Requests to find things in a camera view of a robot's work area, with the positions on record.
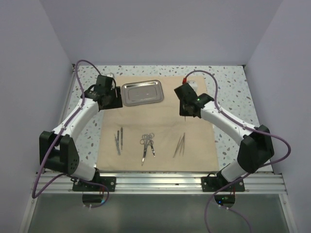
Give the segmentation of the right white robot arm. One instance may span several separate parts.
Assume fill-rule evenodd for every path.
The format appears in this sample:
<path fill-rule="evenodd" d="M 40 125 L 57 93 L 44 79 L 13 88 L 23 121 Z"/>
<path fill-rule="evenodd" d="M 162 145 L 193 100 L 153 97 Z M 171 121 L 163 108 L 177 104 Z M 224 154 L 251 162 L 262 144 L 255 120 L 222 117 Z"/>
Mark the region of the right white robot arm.
<path fill-rule="evenodd" d="M 214 189 L 228 190 L 234 181 L 247 173 L 256 172 L 274 155 L 269 129 L 260 125 L 241 123 L 238 118 L 217 105 L 208 94 L 195 92 L 178 94 L 180 115 L 208 121 L 229 135 L 239 146 L 237 158 L 219 171 L 207 183 Z"/>

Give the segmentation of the steel surgical scissors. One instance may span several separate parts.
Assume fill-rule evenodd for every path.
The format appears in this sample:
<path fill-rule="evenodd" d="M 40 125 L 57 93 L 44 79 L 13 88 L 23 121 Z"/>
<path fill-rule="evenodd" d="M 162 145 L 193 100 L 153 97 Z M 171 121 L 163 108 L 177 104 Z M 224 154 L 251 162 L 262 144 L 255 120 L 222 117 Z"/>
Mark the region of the steel surgical scissors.
<path fill-rule="evenodd" d="M 153 142 L 154 136 L 155 136 L 154 133 L 145 134 L 143 139 L 145 139 L 145 142 L 151 147 L 153 156 L 156 157 L 155 149 L 154 149 L 154 142 Z"/>

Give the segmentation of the steel instrument tray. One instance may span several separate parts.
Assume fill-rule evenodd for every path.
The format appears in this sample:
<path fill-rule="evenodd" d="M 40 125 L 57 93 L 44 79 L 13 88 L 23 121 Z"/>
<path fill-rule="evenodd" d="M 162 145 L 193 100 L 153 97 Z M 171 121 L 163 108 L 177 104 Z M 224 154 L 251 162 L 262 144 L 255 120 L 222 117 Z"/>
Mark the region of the steel instrument tray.
<path fill-rule="evenodd" d="M 121 87 L 123 104 L 127 107 L 162 102 L 164 93 L 159 80 L 126 83 Z"/>

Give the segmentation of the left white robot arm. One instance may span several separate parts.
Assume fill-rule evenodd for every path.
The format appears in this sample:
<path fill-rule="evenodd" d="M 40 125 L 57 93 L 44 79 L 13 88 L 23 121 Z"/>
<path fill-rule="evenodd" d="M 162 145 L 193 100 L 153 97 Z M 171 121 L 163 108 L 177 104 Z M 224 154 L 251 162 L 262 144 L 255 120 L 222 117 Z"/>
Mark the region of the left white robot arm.
<path fill-rule="evenodd" d="M 82 94 L 70 115 L 52 131 L 39 136 L 40 167 L 84 180 L 89 190 L 97 190 L 101 178 L 96 168 L 80 159 L 75 142 L 88 122 L 102 110 L 122 108 L 121 88 L 92 85 Z"/>

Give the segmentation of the steel needle holder clamp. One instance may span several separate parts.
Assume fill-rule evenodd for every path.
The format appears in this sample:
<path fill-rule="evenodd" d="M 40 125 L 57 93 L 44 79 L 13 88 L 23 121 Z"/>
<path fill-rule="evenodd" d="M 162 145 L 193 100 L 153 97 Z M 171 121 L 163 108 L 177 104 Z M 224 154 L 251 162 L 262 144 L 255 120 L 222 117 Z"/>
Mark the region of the steel needle holder clamp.
<path fill-rule="evenodd" d="M 148 140 L 146 138 L 142 138 L 139 143 L 141 145 L 146 145 L 148 143 Z"/>

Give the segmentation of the steel forceps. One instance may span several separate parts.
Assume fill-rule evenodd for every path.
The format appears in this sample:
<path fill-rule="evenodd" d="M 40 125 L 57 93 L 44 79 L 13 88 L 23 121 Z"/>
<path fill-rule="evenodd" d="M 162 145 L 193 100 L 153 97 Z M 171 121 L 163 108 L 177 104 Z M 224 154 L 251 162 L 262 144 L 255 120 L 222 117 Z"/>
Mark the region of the steel forceps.
<path fill-rule="evenodd" d="M 185 133 L 183 134 L 182 138 L 181 138 L 181 142 L 180 142 L 180 151 L 179 154 L 184 155 L 184 151 L 185 151 Z"/>

